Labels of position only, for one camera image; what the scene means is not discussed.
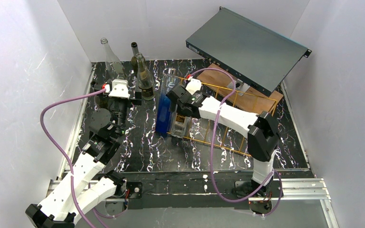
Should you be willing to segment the clear square liquor bottle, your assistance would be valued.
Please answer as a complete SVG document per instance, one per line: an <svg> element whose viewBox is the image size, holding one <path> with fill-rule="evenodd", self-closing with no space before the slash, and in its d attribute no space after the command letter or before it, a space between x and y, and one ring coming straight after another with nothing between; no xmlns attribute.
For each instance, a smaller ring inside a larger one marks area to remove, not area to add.
<svg viewBox="0 0 365 228"><path fill-rule="evenodd" d="M173 137L183 138L189 131L189 124L192 118L189 116L183 116L177 113L178 106L175 106L174 112L172 113L170 135Z"/></svg>

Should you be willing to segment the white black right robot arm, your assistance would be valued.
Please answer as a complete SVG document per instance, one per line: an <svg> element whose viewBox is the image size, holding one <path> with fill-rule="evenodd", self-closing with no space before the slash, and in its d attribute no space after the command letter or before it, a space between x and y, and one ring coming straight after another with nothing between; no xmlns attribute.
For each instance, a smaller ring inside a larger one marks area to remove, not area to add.
<svg viewBox="0 0 365 228"><path fill-rule="evenodd" d="M247 139L247 151L253 158L251 186L266 191L273 179L273 161L280 139L277 120L266 111L250 113L226 103L202 91L191 94L181 85L176 85L166 96L178 114L214 120L240 133Z"/></svg>

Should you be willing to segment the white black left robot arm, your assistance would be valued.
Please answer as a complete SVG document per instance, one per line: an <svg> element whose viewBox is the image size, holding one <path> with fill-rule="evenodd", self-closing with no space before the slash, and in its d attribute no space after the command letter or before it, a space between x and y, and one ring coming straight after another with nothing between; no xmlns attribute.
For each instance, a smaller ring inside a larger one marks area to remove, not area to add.
<svg viewBox="0 0 365 228"><path fill-rule="evenodd" d="M38 204L31 204L25 213L37 228L73 228L86 213L109 197L124 202L140 198L142 184L129 182L116 171L101 176L96 184L90 181L110 162L120 147L125 133L128 108L142 103L142 90L128 90L124 80L93 87L92 96L100 97L105 108L94 111L90 123L90 138L76 162L67 154L69 172L51 193Z"/></svg>

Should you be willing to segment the clear labelled wine bottle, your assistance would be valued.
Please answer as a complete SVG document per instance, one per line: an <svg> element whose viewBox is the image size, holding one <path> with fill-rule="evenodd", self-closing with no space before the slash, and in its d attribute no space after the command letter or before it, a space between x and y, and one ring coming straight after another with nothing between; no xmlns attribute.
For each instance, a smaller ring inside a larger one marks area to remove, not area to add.
<svg viewBox="0 0 365 228"><path fill-rule="evenodd" d="M154 98L154 77L149 71L142 53L138 52L135 57L138 65L137 84L142 90L142 98L152 100Z"/></svg>

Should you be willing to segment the blue tall glass bottle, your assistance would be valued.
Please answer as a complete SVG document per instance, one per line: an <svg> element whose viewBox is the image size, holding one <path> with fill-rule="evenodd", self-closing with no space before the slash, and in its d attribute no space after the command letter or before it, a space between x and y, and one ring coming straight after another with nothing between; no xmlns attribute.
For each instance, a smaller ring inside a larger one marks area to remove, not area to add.
<svg viewBox="0 0 365 228"><path fill-rule="evenodd" d="M167 68L165 74L162 77L160 86L160 98L158 102L158 111L156 116L155 132L162 137L167 136L170 125L170 105L171 101L166 94L176 85L178 77L176 75L175 68Z"/></svg>

